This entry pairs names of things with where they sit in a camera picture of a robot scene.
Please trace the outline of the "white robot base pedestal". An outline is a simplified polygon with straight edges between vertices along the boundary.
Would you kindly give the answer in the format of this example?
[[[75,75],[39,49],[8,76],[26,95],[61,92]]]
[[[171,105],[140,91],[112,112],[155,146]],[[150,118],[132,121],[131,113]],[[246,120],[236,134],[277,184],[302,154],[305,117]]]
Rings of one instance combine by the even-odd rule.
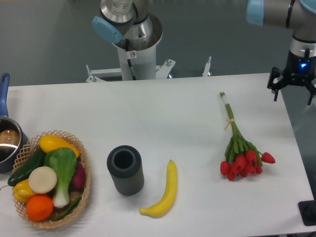
[[[167,59],[162,65],[156,64],[156,46],[140,51],[117,48],[119,68],[91,70],[86,65],[86,82],[103,82],[111,78],[127,80],[170,79],[176,61]]]

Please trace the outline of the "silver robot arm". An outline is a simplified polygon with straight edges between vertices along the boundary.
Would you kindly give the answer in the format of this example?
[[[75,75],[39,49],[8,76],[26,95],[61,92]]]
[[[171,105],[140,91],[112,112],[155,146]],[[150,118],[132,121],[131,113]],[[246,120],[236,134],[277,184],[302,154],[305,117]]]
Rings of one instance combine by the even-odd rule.
[[[308,104],[316,95],[316,2],[314,0],[250,0],[246,19],[260,26],[278,26],[292,30],[292,40],[284,69],[273,67],[267,88],[277,99],[288,86],[305,87]]]

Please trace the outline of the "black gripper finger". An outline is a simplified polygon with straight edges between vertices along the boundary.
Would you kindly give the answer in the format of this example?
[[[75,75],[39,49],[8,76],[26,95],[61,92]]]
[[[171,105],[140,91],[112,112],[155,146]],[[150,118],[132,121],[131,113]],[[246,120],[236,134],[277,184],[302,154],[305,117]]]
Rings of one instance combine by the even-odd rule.
[[[277,74],[270,74],[267,88],[274,94],[274,101],[277,101],[278,92],[283,88],[283,78],[280,78]]]
[[[310,96],[308,99],[308,105],[310,105],[312,103],[313,97],[316,95],[316,87],[314,86],[312,82],[307,82],[305,87],[310,93]]]

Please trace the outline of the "silver robot base joint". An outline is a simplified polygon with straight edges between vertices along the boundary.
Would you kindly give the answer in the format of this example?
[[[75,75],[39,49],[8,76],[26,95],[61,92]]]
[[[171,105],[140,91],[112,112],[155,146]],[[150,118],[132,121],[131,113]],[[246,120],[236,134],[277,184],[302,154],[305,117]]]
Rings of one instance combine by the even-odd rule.
[[[148,10],[147,0],[102,0],[100,15],[92,20],[94,31],[125,51],[157,45],[163,34],[159,19]]]

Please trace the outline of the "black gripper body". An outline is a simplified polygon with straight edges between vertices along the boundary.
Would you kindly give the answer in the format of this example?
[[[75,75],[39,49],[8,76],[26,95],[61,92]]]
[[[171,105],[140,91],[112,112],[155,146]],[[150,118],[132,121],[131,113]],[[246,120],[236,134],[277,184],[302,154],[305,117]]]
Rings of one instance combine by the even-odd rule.
[[[295,85],[305,86],[307,82],[312,82],[316,78],[316,57],[297,56],[291,51],[288,53],[286,66],[283,70],[272,68],[271,74],[277,74],[283,78],[283,86]]]

